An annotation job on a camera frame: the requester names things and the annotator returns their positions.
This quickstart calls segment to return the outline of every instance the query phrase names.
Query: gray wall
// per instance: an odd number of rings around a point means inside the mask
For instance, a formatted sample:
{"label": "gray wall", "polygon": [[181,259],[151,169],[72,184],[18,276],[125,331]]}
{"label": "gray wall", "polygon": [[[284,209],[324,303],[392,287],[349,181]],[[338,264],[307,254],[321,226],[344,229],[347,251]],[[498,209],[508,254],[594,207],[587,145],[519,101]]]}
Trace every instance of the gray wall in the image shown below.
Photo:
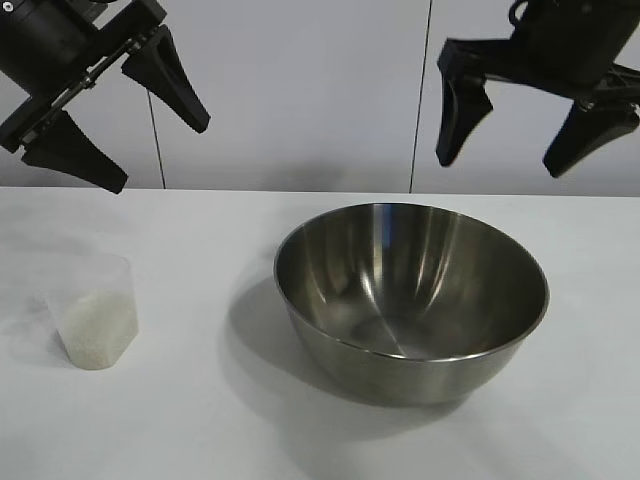
{"label": "gray wall", "polygon": [[[495,112],[451,169],[434,146],[447,36],[507,36],[512,0],[162,0],[196,90],[213,114],[192,133],[144,89],[109,71],[70,111],[131,175],[130,187],[635,195],[640,134],[592,155],[556,181],[541,165],[569,102],[491,84]],[[112,6],[112,16],[118,8]],[[425,32],[431,14],[418,124]],[[640,53],[640,35],[621,59]],[[0,82],[5,117],[25,98]],[[0,153],[2,185],[83,185]]]}

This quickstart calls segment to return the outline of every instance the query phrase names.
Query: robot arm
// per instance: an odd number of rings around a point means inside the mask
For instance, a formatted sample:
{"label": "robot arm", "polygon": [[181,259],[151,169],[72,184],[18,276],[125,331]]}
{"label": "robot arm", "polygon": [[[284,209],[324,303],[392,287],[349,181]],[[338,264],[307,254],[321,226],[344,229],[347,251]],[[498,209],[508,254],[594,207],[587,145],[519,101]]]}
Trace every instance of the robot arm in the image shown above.
{"label": "robot arm", "polygon": [[615,64],[640,21],[640,0],[516,0],[509,39],[448,39],[438,66],[443,113],[437,154],[451,165],[493,107],[488,80],[574,100],[544,164],[559,177],[585,156],[638,128],[640,72]]}
{"label": "robot arm", "polygon": [[118,193],[126,173],[82,133],[64,107],[117,60],[191,128],[206,130],[198,99],[162,25],[155,0],[131,0],[109,23],[93,22],[115,0],[0,0],[0,70],[29,94],[2,125],[0,145],[28,165],[64,172]]}

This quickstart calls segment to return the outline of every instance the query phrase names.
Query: bowl rim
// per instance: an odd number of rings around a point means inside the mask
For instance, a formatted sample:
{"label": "bowl rim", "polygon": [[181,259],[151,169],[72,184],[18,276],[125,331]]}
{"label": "bowl rim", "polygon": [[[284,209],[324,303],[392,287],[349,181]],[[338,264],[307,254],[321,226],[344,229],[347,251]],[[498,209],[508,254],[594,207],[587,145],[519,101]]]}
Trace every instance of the bowl rim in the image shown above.
{"label": "bowl rim", "polygon": [[[300,313],[300,311],[293,305],[293,303],[289,300],[289,298],[287,297],[287,295],[284,293],[284,290],[282,289],[282,286],[280,285],[280,279],[278,277],[278,264],[280,261],[280,255],[282,254],[282,251],[284,250],[284,247],[287,245],[287,243],[289,242],[289,240],[291,238],[293,238],[293,236],[295,236],[298,232],[300,232],[301,230],[303,230],[305,227],[309,226],[310,224],[312,224],[313,222],[316,222],[322,218],[328,217],[332,214],[341,212],[341,211],[345,211],[345,210],[351,210],[351,209],[356,209],[356,208],[362,208],[362,207],[376,207],[376,206],[385,206],[385,205],[393,205],[393,206],[398,206],[398,205],[404,205],[404,206],[409,206],[409,207],[419,207],[419,208],[425,208],[425,209],[429,209],[429,210],[435,210],[435,211],[440,211],[443,213],[447,213],[450,215],[454,215],[456,217],[462,218],[465,221],[470,221],[472,223],[476,223],[479,224],[481,226],[484,226],[494,232],[497,232],[498,234],[506,237],[507,239],[511,240],[527,257],[529,257],[529,259],[533,262],[533,265],[536,267],[538,273],[540,274],[540,278],[542,279],[542,284],[543,284],[543,288],[544,288],[544,293],[545,293],[545,298],[544,298],[544,304],[542,305],[542,308],[540,309],[540,313],[538,315],[538,317],[536,318],[535,321],[533,321],[531,323],[531,325],[524,331],[522,332],[520,335],[518,335],[517,337],[509,340],[508,342],[492,348],[490,350],[485,350],[484,352],[479,352],[479,353],[474,353],[474,354],[470,354],[470,355],[460,355],[460,356],[455,356],[455,357],[447,357],[447,358],[411,358],[411,357],[405,357],[403,355],[394,355],[391,353],[386,353],[386,352],[379,352],[376,350],[370,350],[368,348],[364,348],[358,345],[354,345],[350,342],[347,342],[345,340],[342,340],[340,338],[334,337],[333,335],[330,335],[328,332],[325,332],[324,330],[322,330],[320,327],[318,327],[317,325],[313,324],[312,322],[310,322],[305,315],[303,315],[302,313]],[[382,358],[387,358],[387,359],[393,359],[393,360],[400,360],[403,362],[409,362],[409,363],[416,363],[416,364],[423,364],[423,363],[455,363],[455,362],[464,362],[467,360],[474,360],[474,359],[479,359],[479,358],[484,358],[484,357],[489,357],[491,355],[497,354],[499,352],[505,351],[510,349],[511,347],[515,347],[518,344],[522,343],[529,335],[531,335],[531,333],[533,333],[534,330],[536,330],[538,328],[538,326],[540,325],[540,323],[542,322],[542,320],[544,319],[544,317],[546,316],[547,310],[549,308],[549,303],[550,303],[550,297],[551,297],[551,292],[549,289],[549,282],[547,280],[547,276],[544,273],[544,270],[542,269],[542,267],[540,266],[540,264],[538,263],[538,261],[536,260],[536,258],[531,254],[531,252],[529,252],[528,249],[526,249],[520,242],[518,242],[516,239],[514,239],[512,236],[510,236],[509,234],[503,232],[502,230],[486,223],[483,222],[482,220],[478,220],[477,218],[471,217],[469,215],[460,213],[460,212],[455,212],[453,210],[448,210],[446,208],[441,208],[441,207],[435,207],[432,205],[425,205],[425,204],[420,204],[420,203],[410,203],[410,202],[369,202],[369,203],[357,203],[357,204],[353,204],[353,205],[346,205],[343,207],[338,207],[338,208],[334,208],[331,210],[328,210],[324,213],[320,213],[312,218],[310,218],[309,220],[301,223],[300,225],[298,225],[296,228],[293,229],[293,231],[291,231],[285,238],[284,240],[282,240],[282,242],[280,243],[280,246],[278,247],[278,250],[276,252],[276,255],[274,257],[274,261],[273,261],[273,278],[275,280],[275,284],[276,287],[278,289],[278,292],[280,293],[280,296],[282,297],[282,299],[284,300],[287,308],[295,313],[295,315],[302,320],[306,325],[308,325],[309,327],[311,327],[314,331],[316,331],[317,333],[321,334],[322,336],[326,337],[329,340],[332,340],[334,342],[337,342],[347,348],[351,348],[354,350],[357,350],[359,352],[362,353],[367,353],[370,355],[374,355],[377,357],[382,357]]]}

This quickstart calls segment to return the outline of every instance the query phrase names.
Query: metal mixing bowl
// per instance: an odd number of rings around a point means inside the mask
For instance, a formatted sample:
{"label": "metal mixing bowl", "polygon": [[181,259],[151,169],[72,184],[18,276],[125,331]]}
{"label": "metal mixing bowl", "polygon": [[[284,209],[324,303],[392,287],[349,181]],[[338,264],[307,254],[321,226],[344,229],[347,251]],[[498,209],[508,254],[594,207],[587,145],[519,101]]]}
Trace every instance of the metal mixing bowl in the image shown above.
{"label": "metal mixing bowl", "polygon": [[368,204],[295,230],[275,260],[293,325],[315,360],[376,403],[464,397],[537,327],[545,276],[515,240],[438,208]]}

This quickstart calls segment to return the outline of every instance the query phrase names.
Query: white table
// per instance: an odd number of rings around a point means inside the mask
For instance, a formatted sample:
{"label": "white table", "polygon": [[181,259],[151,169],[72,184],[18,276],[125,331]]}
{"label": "white table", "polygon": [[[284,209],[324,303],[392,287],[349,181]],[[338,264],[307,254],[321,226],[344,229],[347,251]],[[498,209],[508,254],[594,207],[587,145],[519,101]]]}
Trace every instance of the white table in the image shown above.
{"label": "white table", "polygon": [[[548,275],[545,321],[457,408],[349,400],[289,326],[277,245],[369,201],[489,222]],[[70,366],[23,278],[89,251],[132,260],[141,322],[102,372]],[[0,189],[0,254],[3,480],[639,478],[640,199]]]}

